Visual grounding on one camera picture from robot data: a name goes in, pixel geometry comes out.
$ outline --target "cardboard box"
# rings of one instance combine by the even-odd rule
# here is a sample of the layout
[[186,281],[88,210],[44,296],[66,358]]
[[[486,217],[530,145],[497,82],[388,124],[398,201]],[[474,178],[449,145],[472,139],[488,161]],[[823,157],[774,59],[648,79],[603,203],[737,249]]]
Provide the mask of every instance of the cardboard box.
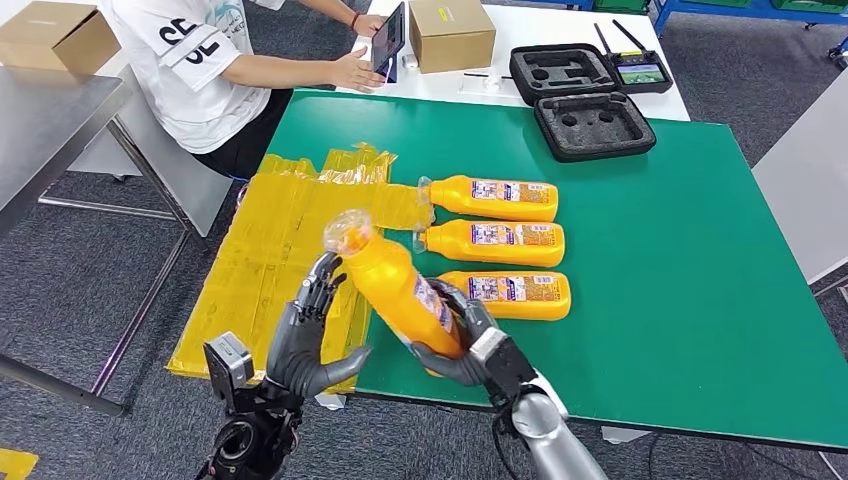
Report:
[[495,26],[480,0],[414,0],[409,14],[409,38],[422,73],[492,64]]
[[0,63],[8,67],[92,75],[119,49],[94,5],[32,2],[0,26]]

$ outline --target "yellow mat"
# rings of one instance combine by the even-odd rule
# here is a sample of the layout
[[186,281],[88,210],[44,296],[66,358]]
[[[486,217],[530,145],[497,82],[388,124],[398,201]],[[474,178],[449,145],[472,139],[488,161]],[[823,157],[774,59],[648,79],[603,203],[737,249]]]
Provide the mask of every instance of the yellow mat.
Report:
[[35,467],[38,455],[0,448],[0,473],[4,480],[24,480]]
[[[407,230],[432,223],[432,207],[418,202],[414,187],[386,183],[395,155],[366,144],[356,147],[331,150],[321,172],[306,159],[266,156],[167,365],[172,373],[208,376],[202,345],[229,330],[264,375],[283,307],[323,253],[324,227],[340,212],[366,209],[380,228]],[[353,283],[342,284],[327,315],[322,360],[338,360],[360,346],[370,315],[370,305]],[[349,392],[354,384],[352,379],[332,392]]]

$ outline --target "orange bottle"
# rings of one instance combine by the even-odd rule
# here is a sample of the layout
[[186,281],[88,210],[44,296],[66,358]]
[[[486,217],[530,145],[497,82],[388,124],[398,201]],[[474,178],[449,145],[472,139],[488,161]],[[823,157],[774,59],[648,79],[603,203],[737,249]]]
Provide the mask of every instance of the orange bottle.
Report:
[[557,188],[549,183],[514,182],[454,175],[418,181],[419,199],[454,213],[529,222],[552,222],[559,206]]
[[554,321],[571,310],[571,288],[559,272],[448,272],[439,278],[483,302],[495,318]]
[[413,246],[453,260],[555,267],[565,254],[565,233],[555,223],[451,220],[415,232]]
[[324,246],[342,257],[356,288],[404,344],[422,342],[447,357],[462,356],[450,309],[412,266],[409,251],[377,233],[366,211],[339,214],[324,229]]

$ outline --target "green table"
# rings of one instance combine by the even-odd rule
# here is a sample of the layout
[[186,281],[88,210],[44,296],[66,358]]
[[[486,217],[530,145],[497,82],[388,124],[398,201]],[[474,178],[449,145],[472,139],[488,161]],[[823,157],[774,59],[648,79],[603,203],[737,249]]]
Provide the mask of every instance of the green table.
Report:
[[[505,320],[574,418],[848,448],[848,364],[730,129],[652,120],[648,154],[561,164],[527,108],[297,91],[270,153],[322,159],[366,141],[419,176],[545,181],[561,202],[573,308]],[[437,211],[437,223],[456,216]],[[410,245],[408,232],[389,238]],[[522,267],[415,256],[424,275]],[[378,317],[356,391],[488,405],[427,375]]]

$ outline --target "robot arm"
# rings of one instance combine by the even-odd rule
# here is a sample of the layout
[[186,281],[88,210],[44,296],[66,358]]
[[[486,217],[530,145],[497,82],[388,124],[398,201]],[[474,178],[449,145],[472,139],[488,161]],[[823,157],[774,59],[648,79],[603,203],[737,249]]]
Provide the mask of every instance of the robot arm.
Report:
[[[297,427],[305,398],[356,375],[371,350],[321,364],[326,314],[344,274],[334,277],[341,259],[326,253],[313,265],[296,298],[286,304],[268,353],[267,374],[255,386],[250,353],[232,333],[204,344],[212,389],[226,402],[228,422],[197,479],[280,478],[287,456],[298,444]],[[463,385],[484,385],[492,404],[508,412],[515,432],[527,443],[542,480],[607,480],[598,464],[565,424],[568,412],[547,380],[529,364],[479,301],[430,280],[459,313],[469,352],[454,360],[426,345],[412,351],[430,370]]]
[[457,288],[429,280],[465,320],[471,347],[453,360],[426,345],[412,351],[430,370],[464,385],[484,385],[492,404],[508,412],[512,427],[527,444],[542,480],[607,480],[565,421],[568,411],[547,379],[535,370],[515,342],[500,330],[486,308]]
[[228,422],[215,437],[212,454],[197,479],[270,480],[280,478],[287,456],[297,448],[297,427],[305,398],[356,375],[371,353],[368,347],[347,358],[321,364],[327,311],[345,275],[334,277],[341,259],[319,258],[286,304],[268,352],[266,375],[258,385],[253,359],[230,332],[203,345],[212,390],[226,403]]

